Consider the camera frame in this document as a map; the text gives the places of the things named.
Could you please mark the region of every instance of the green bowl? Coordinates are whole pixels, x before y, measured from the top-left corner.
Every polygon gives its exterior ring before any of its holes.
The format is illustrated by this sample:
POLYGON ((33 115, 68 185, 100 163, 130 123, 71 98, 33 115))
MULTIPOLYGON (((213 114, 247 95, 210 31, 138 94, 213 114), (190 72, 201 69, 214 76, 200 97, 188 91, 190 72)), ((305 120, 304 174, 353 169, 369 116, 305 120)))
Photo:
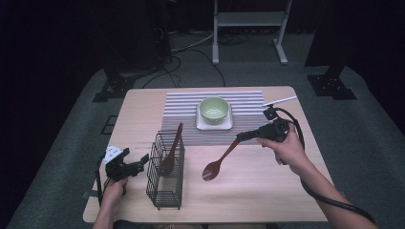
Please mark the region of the green bowl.
POLYGON ((208 97, 200 103, 200 113, 206 123, 218 125, 229 113, 229 104, 221 97, 208 97))

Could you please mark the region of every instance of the white plate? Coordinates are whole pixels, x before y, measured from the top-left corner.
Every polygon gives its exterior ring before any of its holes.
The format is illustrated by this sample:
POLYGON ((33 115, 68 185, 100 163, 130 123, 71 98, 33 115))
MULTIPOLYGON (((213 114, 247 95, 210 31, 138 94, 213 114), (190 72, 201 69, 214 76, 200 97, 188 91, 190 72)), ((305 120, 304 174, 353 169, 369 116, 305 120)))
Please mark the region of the white plate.
POLYGON ((211 125, 204 121, 202 114, 200 113, 200 104, 197 105, 197 112, 196 112, 196 122, 197 128, 200 130, 229 130, 233 126, 232 120, 232 107, 229 104, 229 113, 225 117, 224 121, 218 125, 211 125))

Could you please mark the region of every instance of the white stick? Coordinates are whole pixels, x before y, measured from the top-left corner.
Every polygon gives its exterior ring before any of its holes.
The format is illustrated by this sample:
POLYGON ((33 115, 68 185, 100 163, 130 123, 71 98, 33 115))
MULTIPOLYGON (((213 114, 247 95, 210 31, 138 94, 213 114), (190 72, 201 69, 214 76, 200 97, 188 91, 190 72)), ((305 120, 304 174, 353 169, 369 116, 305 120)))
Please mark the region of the white stick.
POLYGON ((266 107, 266 106, 271 105, 271 104, 275 104, 275 103, 279 103, 279 102, 284 102, 284 101, 291 100, 291 99, 294 99, 294 98, 297 98, 297 95, 292 96, 292 97, 288 97, 288 98, 283 98, 283 99, 275 100, 275 101, 272 101, 272 102, 269 102, 269 103, 264 103, 263 106, 266 107))

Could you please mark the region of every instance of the utensil holder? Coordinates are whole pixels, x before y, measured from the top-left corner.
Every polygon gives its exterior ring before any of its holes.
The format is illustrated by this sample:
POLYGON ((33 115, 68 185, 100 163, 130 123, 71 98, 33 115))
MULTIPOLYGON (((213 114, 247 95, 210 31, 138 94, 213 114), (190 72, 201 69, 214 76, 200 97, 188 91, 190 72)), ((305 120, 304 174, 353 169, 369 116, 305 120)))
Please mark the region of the utensil holder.
POLYGON ((148 185, 146 194, 152 200, 155 207, 181 207, 182 175, 184 165, 184 144, 182 137, 174 153, 173 171, 163 176, 161 164, 169 155, 170 149, 176 136, 176 131, 159 131, 156 140, 152 144, 151 156, 148 167, 148 185))

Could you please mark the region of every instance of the gray striped mat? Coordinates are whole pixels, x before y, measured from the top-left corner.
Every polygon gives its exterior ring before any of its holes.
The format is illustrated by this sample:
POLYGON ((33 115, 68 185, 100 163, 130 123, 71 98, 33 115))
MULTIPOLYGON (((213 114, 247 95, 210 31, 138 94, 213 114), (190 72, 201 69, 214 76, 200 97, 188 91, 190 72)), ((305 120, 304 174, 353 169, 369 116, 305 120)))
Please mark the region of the gray striped mat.
MULTIPOLYGON (((268 123, 263 115, 264 103, 261 91, 225 91, 168 93, 164 107, 163 131, 177 130, 183 123, 184 146, 229 145, 236 134, 253 131, 268 123), (232 107, 233 127, 230 130, 200 130, 197 128, 197 105, 209 96, 219 96, 232 107)), ((241 144, 257 144, 254 139, 241 144)))

